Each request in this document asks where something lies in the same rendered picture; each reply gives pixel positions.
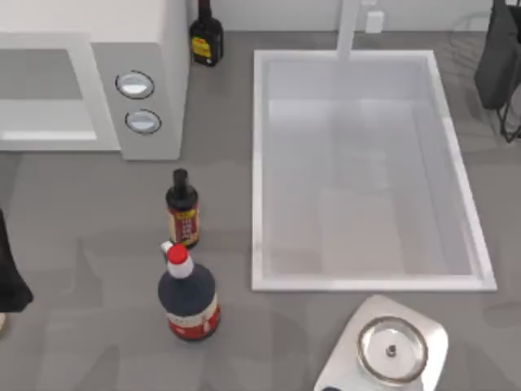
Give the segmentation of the white wall socket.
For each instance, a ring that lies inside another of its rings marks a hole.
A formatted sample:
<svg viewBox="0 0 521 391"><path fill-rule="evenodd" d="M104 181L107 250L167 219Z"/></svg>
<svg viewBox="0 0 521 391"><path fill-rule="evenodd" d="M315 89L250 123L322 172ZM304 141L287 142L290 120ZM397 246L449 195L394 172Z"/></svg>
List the white wall socket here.
<svg viewBox="0 0 521 391"><path fill-rule="evenodd" d="M381 33L385 14L383 11L368 11L366 15L365 33Z"/></svg>

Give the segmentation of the round metal scale pan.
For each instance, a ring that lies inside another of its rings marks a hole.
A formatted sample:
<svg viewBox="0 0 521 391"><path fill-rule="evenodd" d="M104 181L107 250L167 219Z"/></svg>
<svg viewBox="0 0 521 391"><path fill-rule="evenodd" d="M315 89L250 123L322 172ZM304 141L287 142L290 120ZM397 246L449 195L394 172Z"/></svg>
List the round metal scale pan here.
<svg viewBox="0 0 521 391"><path fill-rule="evenodd" d="M429 349L425 337L411 322L385 315L361 328L357 356L361 366L378 382L402 386L422 375Z"/></svg>

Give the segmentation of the pale microwave oven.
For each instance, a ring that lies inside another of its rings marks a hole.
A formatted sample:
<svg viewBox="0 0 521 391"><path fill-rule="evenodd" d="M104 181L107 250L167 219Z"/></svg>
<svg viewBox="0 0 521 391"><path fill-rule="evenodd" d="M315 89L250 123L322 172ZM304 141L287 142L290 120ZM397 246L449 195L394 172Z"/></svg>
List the pale microwave oven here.
<svg viewBox="0 0 521 391"><path fill-rule="evenodd" d="M0 33L78 33L90 40L120 148L55 152L179 157L190 68L185 0L0 0ZM155 84L146 99L128 99L116 89L116 77L132 70ZM160 117L154 134L126 126L125 115L141 109Z"/></svg>

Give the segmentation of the white sink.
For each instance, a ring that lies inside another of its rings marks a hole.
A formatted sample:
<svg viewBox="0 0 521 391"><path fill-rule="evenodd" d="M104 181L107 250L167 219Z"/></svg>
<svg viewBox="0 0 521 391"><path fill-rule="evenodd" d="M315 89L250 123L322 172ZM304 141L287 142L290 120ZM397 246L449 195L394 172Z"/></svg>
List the white sink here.
<svg viewBox="0 0 521 391"><path fill-rule="evenodd" d="M253 290L497 289L432 51L253 68Z"/></svg>

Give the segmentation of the round grey microwave knob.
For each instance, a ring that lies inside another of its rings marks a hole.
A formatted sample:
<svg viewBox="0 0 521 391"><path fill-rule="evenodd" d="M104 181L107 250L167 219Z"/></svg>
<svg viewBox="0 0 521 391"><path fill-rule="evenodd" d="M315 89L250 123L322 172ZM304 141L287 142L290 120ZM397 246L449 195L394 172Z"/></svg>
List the round grey microwave knob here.
<svg viewBox="0 0 521 391"><path fill-rule="evenodd" d="M137 70L118 75L115 86L128 99L146 99L155 90L153 80L145 73Z"/></svg>
<svg viewBox="0 0 521 391"><path fill-rule="evenodd" d="M137 134L154 134L161 126L160 117L153 111L141 109L125 115L126 126Z"/></svg>

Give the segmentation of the dark bottle with red label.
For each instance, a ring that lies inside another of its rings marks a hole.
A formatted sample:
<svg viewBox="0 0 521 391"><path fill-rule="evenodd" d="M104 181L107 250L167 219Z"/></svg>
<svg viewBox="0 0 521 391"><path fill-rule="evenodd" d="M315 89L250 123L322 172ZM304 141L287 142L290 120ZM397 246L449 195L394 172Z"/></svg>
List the dark bottle with red label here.
<svg viewBox="0 0 521 391"><path fill-rule="evenodd" d="M173 171L173 184L165 195L169 234L174 243L193 248L199 242L199 193L190 184L188 171Z"/></svg>

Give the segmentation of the large dark bottle red cap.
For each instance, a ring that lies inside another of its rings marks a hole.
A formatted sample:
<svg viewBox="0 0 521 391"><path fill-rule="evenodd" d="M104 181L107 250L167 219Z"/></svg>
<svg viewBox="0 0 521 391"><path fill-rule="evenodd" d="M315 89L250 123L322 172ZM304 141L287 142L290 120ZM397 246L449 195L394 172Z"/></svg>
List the large dark bottle red cap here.
<svg viewBox="0 0 521 391"><path fill-rule="evenodd" d="M210 337L221 320L217 285L212 272L194 261L181 243L164 241L165 259L157 294L172 333L185 341Z"/></svg>

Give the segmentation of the tall white tap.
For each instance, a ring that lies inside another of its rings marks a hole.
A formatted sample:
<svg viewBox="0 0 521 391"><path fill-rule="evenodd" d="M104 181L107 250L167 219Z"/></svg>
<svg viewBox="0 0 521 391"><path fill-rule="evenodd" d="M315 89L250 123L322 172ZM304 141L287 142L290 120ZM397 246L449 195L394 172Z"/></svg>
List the tall white tap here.
<svg viewBox="0 0 521 391"><path fill-rule="evenodd" d="M361 0L342 0L336 54L341 62L349 60Z"/></svg>

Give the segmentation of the dark bottle with yellow label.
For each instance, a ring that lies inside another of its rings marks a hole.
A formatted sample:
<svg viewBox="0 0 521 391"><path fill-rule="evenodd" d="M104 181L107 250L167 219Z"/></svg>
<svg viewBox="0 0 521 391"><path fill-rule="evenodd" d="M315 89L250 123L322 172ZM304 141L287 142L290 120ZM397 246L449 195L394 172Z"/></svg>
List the dark bottle with yellow label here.
<svg viewBox="0 0 521 391"><path fill-rule="evenodd" d="M215 67L224 56L224 29L212 15L211 0L198 0L198 15L189 27L193 60Z"/></svg>

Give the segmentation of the pale microwave door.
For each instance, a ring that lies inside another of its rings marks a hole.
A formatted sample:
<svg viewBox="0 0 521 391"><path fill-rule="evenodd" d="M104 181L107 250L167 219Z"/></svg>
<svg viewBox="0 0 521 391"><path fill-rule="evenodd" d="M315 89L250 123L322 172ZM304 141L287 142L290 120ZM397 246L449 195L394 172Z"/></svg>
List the pale microwave door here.
<svg viewBox="0 0 521 391"><path fill-rule="evenodd" d="M0 151L117 151L90 40L0 33Z"/></svg>

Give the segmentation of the silver kitchen scale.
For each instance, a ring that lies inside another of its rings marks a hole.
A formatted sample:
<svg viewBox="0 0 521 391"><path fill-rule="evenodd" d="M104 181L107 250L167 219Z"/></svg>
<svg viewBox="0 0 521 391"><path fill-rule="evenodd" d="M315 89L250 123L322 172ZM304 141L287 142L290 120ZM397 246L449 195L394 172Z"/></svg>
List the silver kitchen scale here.
<svg viewBox="0 0 521 391"><path fill-rule="evenodd" d="M360 364L357 335L370 320L391 315L411 322L427 341L427 366L416 381L402 386L378 382ZM436 391L449 350L449 336L444 327L390 298L369 297L357 308L327 359L313 391Z"/></svg>

